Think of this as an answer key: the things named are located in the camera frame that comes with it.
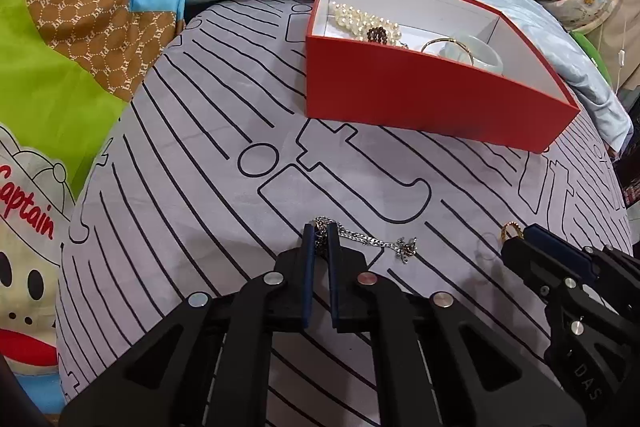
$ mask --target striped fabric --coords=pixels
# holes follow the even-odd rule
[[[349,246],[407,292],[451,292],[543,371],[543,304],[502,265],[501,225],[537,222],[574,245],[631,250],[620,189],[584,112],[542,155],[307,120],[310,5],[213,5],[164,52],[114,128],[63,247],[57,327],[68,398],[191,292],[226,295],[270,270],[315,216],[386,241],[418,237],[406,265]],[[327,57],[335,68],[348,59]],[[315,282],[310,328],[274,336],[268,425],[377,426],[370,340],[331,329],[320,260]]]

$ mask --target cartoon blanket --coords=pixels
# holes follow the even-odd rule
[[[62,405],[54,309],[74,200],[183,9],[0,0],[0,353],[46,412]]]

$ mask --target silver chain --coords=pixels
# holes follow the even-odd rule
[[[396,252],[396,257],[399,257],[405,264],[408,263],[411,256],[418,253],[418,250],[415,246],[415,242],[417,240],[415,237],[409,239],[408,241],[405,241],[404,237],[401,237],[393,243],[388,243],[386,241],[380,241],[375,237],[370,237],[370,235],[366,235],[360,232],[351,232],[351,230],[345,229],[345,227],[338,223],[336,220],[324,216],[316,217],[316,219],[313,220],[313,224],[316,227],[316,247],[325,248],[326,229],[331,223],[335,223],[338,226],[338,235],[340,237],[351,239],[352,241],[357,241],[358,243],[368,245],[369,247],[391,248]]]

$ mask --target green object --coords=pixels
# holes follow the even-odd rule
[[[595,62],[595,66],[598,68],[598,71],[600,71],[600,74],[607,81],[607,84],[609,84],[609,86],[612,86],[611,75],[609,74],[609,70],[607,70],[604,60],[602,60],[602,57],[598,53],[598,50],[596,49],[596,47],[593,44],[591,44],[591,41],[587,37],[585,37],[582,33],[569,32],[569,35],[571,35],[574,38],[574,41],[578,43],[578,46],[582,48],[582,50],[587,54],[587,56],[591,59],[591,61]]]
[[[24,0],[0,0],[0,123],[61,161],[75,198],[126,102],[49,48]]]

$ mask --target red box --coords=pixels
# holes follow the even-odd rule
[[[410,49],[359,42],[329,4],[399,23]],[[433,55],[422,44],[463,31],[502,58],[502,75]],[[476,0],[316,0],[306,31],[309,118],[424,130],[543,152],[580,112],[538,49]]]

